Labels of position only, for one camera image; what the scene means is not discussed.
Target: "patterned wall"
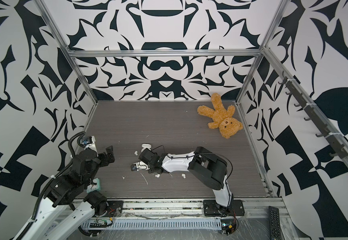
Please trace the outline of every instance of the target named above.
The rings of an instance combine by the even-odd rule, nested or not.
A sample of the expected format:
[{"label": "patterned wall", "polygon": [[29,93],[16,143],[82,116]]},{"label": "patterned wall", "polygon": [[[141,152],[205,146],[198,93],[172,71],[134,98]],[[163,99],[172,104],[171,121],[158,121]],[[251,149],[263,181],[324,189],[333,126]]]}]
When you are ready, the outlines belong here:
[{"label": "patterned wall", "polygon": [[[348,0],[292,0],[270,44],[348,139]],[[242,107],[260,160],[306,239],[348,238],[348,168],[263,60]]]},{"label": "patterned wall", "polygon": [[80,58],[100,100],[236,99],[252,56]]},{"label": "patterned wall", "polygon": [[0,0],[0,239],[30,217],[92,106],[34,3]]},{"label": "patterned wall", "polygon": [[[45,0],[72,50],[259,48],[280,0]],[[252,57],[81,58],[100,100],[235,99]]]},{"label": "patterned wall", "polygon": [[45,0],[66,43],[84,50],[258,48],[279,2]]}]

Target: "teddy bear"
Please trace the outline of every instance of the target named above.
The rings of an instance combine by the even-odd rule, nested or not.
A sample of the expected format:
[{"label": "teddy bear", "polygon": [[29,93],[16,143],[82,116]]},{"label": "teddy bear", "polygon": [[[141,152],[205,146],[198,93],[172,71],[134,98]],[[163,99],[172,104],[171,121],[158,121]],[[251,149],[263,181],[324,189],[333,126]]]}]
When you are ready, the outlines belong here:
[{"label": "teddy bear", "polygon": [[235,113],[234,105],[229,106],[226,110],[222,104],[221,96],[218,93],[213,93],[211,96],[211,102],[213,103],[215,110],[207,106],[198,107],[198,113],[200,115],[213,119],[214,122],[208,123],[210,129],[219,127],[219,132],[226,139],[229,139],[239,130],[243,129],[243,124],[233,118]]}]

